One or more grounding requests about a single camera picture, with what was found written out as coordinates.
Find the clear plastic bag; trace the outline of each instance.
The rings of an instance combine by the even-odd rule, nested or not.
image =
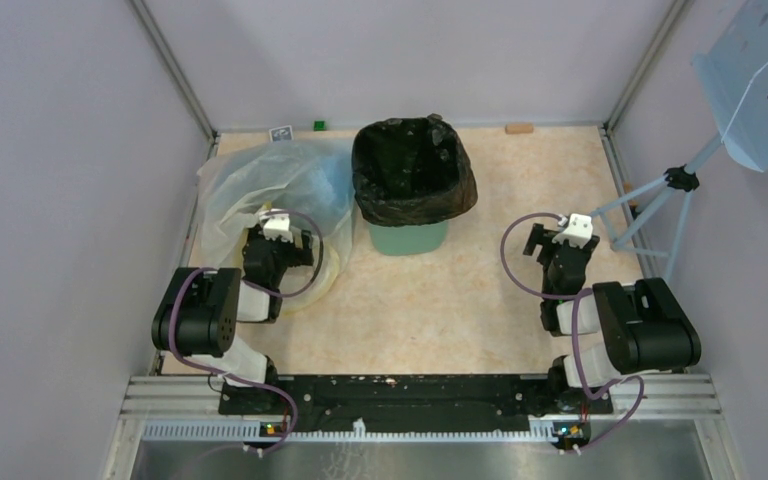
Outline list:
[[[322,231],[325,251],[313,286],[284,301],[283,313],[297,311],[324,295],[348,263],[353,195],[348,140],[282,141],[214,157],[199,170],[201,260],[214,267],[240,267],[242,233],[255,224],[255,212],[266,203],[309,215]],[[309,229],[303,220],[295,224]],[[309,267],[288,270],[281,291],[298,290],[312,273]]]

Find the wooden block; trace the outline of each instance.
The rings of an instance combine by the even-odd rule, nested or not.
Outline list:
[[[509,123],[505,125],[505,133],[515,135],[517,133],[533,133],[533,123]]]

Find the white wall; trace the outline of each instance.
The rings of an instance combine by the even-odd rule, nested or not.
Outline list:
[[[205,154],[126,2],[0,2],[0,479],[99,475]]]
[[[689,161],[716,132],[690,65],[697,48],[742,2],[697,1],[617,133],[636,184]],[[746,170],[725,149],[699,172],[672,288],[702,338],[701,366],[713,376],[750,478],[768,478],[768,172]],[[664,248],[678,201],[647,233]]]
[[[150,0],[214,127],[603,121],[667,0]]]

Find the small card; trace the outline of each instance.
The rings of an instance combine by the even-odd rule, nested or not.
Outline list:
[[[284,125],[283,127],[270,128],[269,138],[273,142],[280,142],[282,140],[292,140],[293,127],[291,125]]]

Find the tripod leg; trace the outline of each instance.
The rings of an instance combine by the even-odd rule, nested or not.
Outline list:
[[[653,201],[653,200],[655,200],[655,198],[657,198],[657,197],[658,197],[658,193],[656,193],[655,195],[653,195],[653,196],[652,196],[652,198],[650,198],[648,201],[646,201],[646,202],[641,202],[641,203],[640,203],[640,204],[637,206],[637,214],[638,214],[638,215],[640,215],[640,213],[642,213],[644,210],[646,210],[647,208],[649,208],[649,205],[652,205],[652,201]]]
[[[659,187],[661,185],[664,185],[664,184],[666,184],[666,177],[656,178],[655,180],[652,180],[651,182],[647,183],[646,185],[643,185],[642,187],[638,188],[637,190],[633,190],[633,191],[631,191],[629,193],[626,193],[622,197],[614,200],[613,202],[610,202],[610,203],[606,204],[603,207],[599,207],[596,210],[593,210],[592,212],[590,212],[589,216],[595,217],[597,215],[601,215],[601,214],[607,212],[608,210],[613,210],[614,208],[619,207],[623,203],[631,200],[632,198],[634,198],[634,197],[636,197],[636,196],[638,196],[638,195],[640,195],[642,193],[646,193],[649,190],[652,190],[653,188],[657,188],[657,187]]]
[[[714,152],[716,152],[722,144],[723,140],[720,138],[720,134],[717,133],[708,140],[708,143],[702,147],[702,150],[699,150],[699,153],[693,157],[693,160],[684,167],[684,171],[687,173],[696,173],[696,171],[702,168],[702,165],[705,165],[705,162],[714,155]]]
[[[641,213],[640,216],[638,216],[637,219],[628,226],[628,230],[626,230],[625,233],[623,233],[620,238],[618,238],[617,241],[615,241],[611,246],[614,249],[617,249],[628,243],[628,241],[631,240],[631,237],[637,233],[638,230],[640,230],[640,227],[649,221],[649,219],[652,218],[652,215],[654,215],[659,208],[663,207],[664,204],[667,203],[667,200],[670,199],[673,193],[675,193],[675,190],[672,188],[661,190],[661,193],[659,193],[658,196],[652,200],[652,203],[646,207],[646,210],[644,210],[643,213]]]
[[[675,238],[673,238],[673,246],[670,249],[670,257],[667,259],[667,270],[664,273],[664,280],[670,281],[670,277],[673,274],[673,267],[675,267],[676,255],[678,255],[678,246],[681,242],[681,237],[684,235],[684,225],[687,223],[687,213],[690,211],[690,199],[693,198],[693,192],[687,192],[684,196],[684,202],[681,204],[681,214],[678,216],[678,227],[676,227]]]

